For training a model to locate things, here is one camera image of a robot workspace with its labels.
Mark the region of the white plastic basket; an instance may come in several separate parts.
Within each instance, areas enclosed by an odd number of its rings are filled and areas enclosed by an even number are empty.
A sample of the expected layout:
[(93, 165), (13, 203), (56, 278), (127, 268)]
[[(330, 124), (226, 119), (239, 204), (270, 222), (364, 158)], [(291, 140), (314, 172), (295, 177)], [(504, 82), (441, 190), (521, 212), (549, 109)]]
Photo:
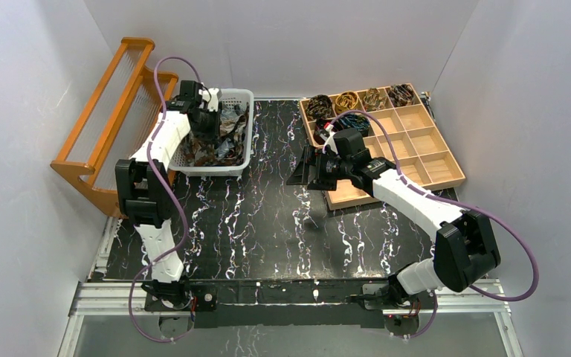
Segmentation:
[(170, 169), (186, 176), (241, 176), (251, 159), (254, 94), (247, 89), (210, 92), (218, 100), (219, 111), (191, 111), (197, 127), (181, 140)]

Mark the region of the wooden compartment tray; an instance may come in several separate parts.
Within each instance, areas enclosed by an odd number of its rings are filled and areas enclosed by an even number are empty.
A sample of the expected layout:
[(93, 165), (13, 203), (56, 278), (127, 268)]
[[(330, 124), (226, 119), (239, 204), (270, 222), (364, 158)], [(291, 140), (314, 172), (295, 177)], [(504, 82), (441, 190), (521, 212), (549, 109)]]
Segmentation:
[[(464, 182), (465, 174), (435, 124), (428, 104), (429, 97), (418, 96), (414, 87), (409, 85), (415, 93), (414, 104), (403, 107), (392, 105), (387, 95), (389, 86), (373, 87), (377, 88), (386, 100), (385, 109), (374, 112), (367, 112), (363, 107), (362, 98), (367, 89), (354, 91), (360, 100), (357, 110), (377, 118), (376, 122), (370, 124), (370, 133), (364, 137), (364, 143), (372, 157), (383, 156), (389, 160), (398, 158), (401, 171), (427, 190), (457, 187)], [(334, 102), (338, 95), (328, 95), (332, 100), (334, 113)], [(313, 139), (316, 120), (310, 120), (306, 116), (309, 99), (304, 98), (299, 102), (303, 127), (309, 143), (320, 148), (322, 145), (316, 144)]]

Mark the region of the orange grey patterned tie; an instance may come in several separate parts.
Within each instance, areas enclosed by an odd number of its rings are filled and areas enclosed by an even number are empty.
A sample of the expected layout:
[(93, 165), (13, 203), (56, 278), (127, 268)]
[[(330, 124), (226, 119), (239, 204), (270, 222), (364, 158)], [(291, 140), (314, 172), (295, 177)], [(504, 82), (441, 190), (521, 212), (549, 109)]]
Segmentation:
[(217, 146), (213, 142), (201, 141), (192, 134), (181, 144), (182, 164), (185, 167), (213, 167), (219, 163)]

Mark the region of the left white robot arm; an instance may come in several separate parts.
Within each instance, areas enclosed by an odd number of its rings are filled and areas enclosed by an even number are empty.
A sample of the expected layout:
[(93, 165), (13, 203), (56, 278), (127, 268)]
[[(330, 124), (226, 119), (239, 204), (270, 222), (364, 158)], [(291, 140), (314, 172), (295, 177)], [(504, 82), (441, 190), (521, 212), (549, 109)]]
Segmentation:
[(120, 212), (141, 236), (149, 259), (151, 280), (142, 288), (171, 309), (188, 307), (193, 295), (172, 233), (172, 213), (181, 206), (171, 189), (168, 169), (186, 137), (219, 138), (221, 96), (218, 88), (181, 81), (179, 94), (162, 102), (141, 147), (114, 167)]

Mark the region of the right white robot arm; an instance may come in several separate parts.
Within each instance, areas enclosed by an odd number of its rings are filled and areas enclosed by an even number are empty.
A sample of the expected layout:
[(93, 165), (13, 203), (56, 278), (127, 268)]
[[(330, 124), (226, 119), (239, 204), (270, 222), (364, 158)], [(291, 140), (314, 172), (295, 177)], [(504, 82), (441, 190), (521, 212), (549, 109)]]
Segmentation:
[(341, 180), (398, 210), (434, 244), (431, 258), (406, 265), (391, 274), (378, 291), (352, 296), (352, 302), (401, 306), (428, 290), (462, 292), (499, 266), (500, 252), (485, 214), (441, 202), (422, 190), (398, 173), (389, 159), (372, 157), (356, 129), (332, 135), (326, 149), (305, 145), (286, 183), (308, 190), (335, 191)]

